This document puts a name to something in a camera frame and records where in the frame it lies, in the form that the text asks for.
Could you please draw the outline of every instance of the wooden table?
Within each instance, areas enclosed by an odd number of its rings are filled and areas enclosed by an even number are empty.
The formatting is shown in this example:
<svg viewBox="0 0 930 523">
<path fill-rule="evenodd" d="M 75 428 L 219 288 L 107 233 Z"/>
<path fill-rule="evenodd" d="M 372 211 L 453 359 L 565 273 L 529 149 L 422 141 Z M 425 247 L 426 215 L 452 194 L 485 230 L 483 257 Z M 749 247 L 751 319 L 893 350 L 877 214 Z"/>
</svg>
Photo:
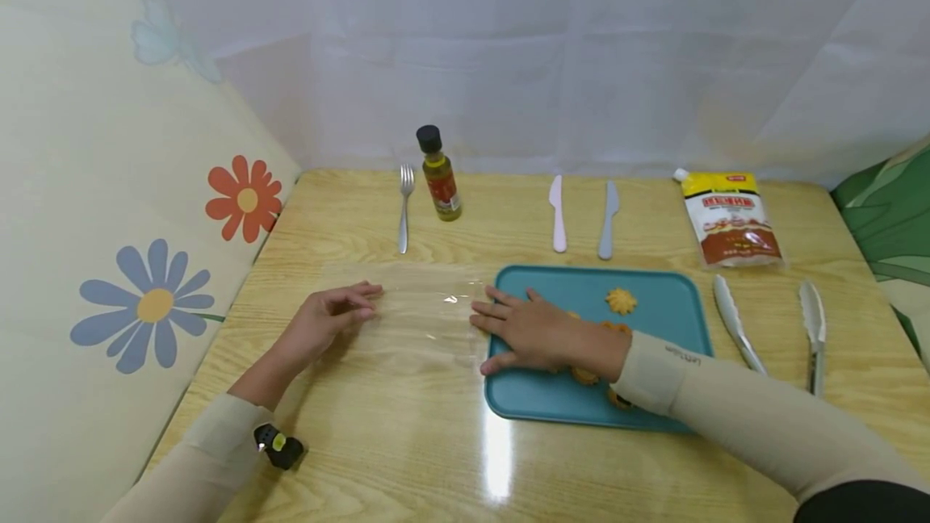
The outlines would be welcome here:
<svg viewBox="0 0 930 523">
<path fill-rule="evenodd" d="M 564 179 L 564 254 L 551 249 L 551 176 L 458 180 L 465 211 L 454 223 L 436 218 L 417 181 L 410 249 L 399 255 L 395 174 L 302 176 L 153 461 L 273 343 L 332 264 L 459 265 L 488 281 L 510 262 L 605 265 L 597 258 L 604 180 Z M 716 313 L 712 273 L 699 266 L 678 185 L 617 185 L 622 209 L 610 266 L 690 276 L 717 357 L 740 360 Z M 928 376 L 832 201 L 796 182 L 766 182 L 763 194 L 790 269 L 727 277 L 765 365 L 773 377 L 804 386 L 797 289 L 811 278 L 830 327 L 827 400 L 866 421 L 930 478 Z M 469 331 L 457 325 L 442 331 Z M 503 420 L 486 407 L 474 366 L 430 357 L 412 347 L 416 335 L 371 335 L 367 347 L 349 348 L 338 364 L 294 384 L 278 418 L 307 443 L 308 456 L 287 473 L 262 461 L 225 521 L 790 521 L 787 493 L 698 437 Z"/>
</svg>

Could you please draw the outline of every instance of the white plastic knife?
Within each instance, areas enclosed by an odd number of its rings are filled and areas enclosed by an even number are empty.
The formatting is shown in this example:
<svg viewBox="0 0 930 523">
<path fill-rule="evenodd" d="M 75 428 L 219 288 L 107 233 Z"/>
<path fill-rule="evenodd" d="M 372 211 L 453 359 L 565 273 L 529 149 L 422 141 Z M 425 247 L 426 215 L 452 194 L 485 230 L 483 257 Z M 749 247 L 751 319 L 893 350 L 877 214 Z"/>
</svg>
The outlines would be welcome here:
<svg viewBox="0 0 930 523">
<path fill-rule="evenodd" d="M 807 370 L 807 390 L 811 394 L 823 397 L 825 349 L 827 345 L 827 317 L 823 313 L 823 302 L 816 292 L 814 283 L 806 280 L 801 283 L 801 310 L 804 314 L 804 327 L 811 343 L 811 357 Z"/>
<path fill-rule="evenodd" d="M 613 180 L 607 181 L 607 201 L 604 206 L 604 228 L 601 229 L 601 243 L 597 248 L 597 256 L 605 261 L 614 253 L 614 215 L 620 210 L 620 198 L 617 195 L 617 186 Z"/>
<path fill-rule="evenodd" d="M 717 309 L 723 318 L 723 325 L 727 326 L 730 338 L 739 348 L 739 353 L 746 360 L 747 365 L 763 376 L 769 375 L 765 365 L 759 359 L 759 354 L 755 352 L 750 340 L 746 338 L 746 332 L 743 331 L 743 322 L 739 320 L 739 310 L 736 309 L 733 295 L 730 295 L 727 280 L 721 277 L 720 274 L 714 277 L 714 300 L 717 302 Z"/>
<path fill-rule="evenodd" d="M 568 249 L 568 240 L 565 238 L 565 222 L 562 218 L 562 174 L 555 176 L 555 180 L 552 180 L 552 186 L 549 187 L 549 204 L 555 208 L 552 248 L 557 253 L 564 253 L 565 249 Z"/>
</svg>

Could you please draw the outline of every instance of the flower decal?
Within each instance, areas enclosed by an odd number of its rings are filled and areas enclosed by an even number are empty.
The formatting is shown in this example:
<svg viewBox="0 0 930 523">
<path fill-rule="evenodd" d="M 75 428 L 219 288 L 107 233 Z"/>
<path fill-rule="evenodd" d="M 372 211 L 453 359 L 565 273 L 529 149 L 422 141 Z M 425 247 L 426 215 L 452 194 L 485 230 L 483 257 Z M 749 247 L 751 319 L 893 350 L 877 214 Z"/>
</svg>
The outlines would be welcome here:
<svg viewBox="0 0 930 523">
<path fill-rule="evenodd" d="M 225 240 L 233 239 L 241 223 L 245 242 L 255 242 L 258 229 L 270 232 L 281 212 L 281 200 L 277 198 L 281 182 L 271 181 L 268 165 L 261 160 L 252 164 L 251 174 L 244 156 L 234 157 L 232 167 L 232 174 L 219 166 L 210 170 L 207 181 L 224 198 L 207 203 L 207 216 L 214 220 L 226 219 L 222 231 Z"/>
<path fill-rule="evenodd" d="M 216 63 L 194 44 L 182 26 L 175 22 L 166 0 L 142 0 L 145 20 L 133 21 L 130 36 L 136 44 L 136 60 L 142 65 L 163 65 L 183 61 L 211 83 L 221 83 L 223 76 Z"/>
<path fill-rule="evenodd" d="M 210 280 L 209 271 L 202 270 L 182 284 L 187 253 L 176 253 L 169 265 L 169 246 L 164 238 L 158 238 L 149 246 L 148 263 L 146 270 L 135 247 L 123 247 L 116 254 L 119 270 L 141 295 L 99 279 L 81 284 L 81 297 L 117 309 L 78 322 L 71 329 L 71 341 L 78 345 L 99 345 L 116 336 L 107 347 L 107 356 L 120 356 L 116 369 L 123 374 L 132 374 L 145 364 L 153 333 L 155 359 L 161 368 L 170 368 L 178 356 L 174 326 L 198 336 L 207 331 L 206 319 L 222 320 L 218 316 L 184 311 L 213 307 L 210 295 L 192 295 Z"/>
</svg>

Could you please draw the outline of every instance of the white curtain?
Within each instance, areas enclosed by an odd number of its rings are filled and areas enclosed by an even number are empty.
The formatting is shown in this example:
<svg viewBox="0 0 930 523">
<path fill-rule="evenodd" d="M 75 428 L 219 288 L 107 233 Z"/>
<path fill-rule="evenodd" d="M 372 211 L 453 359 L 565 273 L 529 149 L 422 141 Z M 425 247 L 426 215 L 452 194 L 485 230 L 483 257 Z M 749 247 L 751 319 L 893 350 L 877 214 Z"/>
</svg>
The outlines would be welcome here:
<svg viewBox="0 0 930 523">
<path fill-rule="evenodd" d="M 930 128 L 929 0 L 171 0 L 304 165 L 835 184 Z"/>
</svg>

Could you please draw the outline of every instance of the silver fork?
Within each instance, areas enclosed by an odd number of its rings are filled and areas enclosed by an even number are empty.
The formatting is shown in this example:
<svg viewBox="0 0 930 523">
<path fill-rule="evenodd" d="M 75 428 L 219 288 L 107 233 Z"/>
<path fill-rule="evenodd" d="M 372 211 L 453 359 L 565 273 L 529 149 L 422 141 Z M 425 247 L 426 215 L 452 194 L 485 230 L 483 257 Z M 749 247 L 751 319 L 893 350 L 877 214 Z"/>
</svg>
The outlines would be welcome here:
<svg viewBox="0 0 930 523">
<path fill-rule="evenodd" d="M 401 249 L 401 254 L 406 253 L 406 199 L 410 198 L 410 193 L 413 192 L 413 165 L 412 164 L 402 164 L 401 165 L 401 194 L 404 197 L 404 205 L 401 207 L 401 233 L 399 246 Z"/>
</svg>

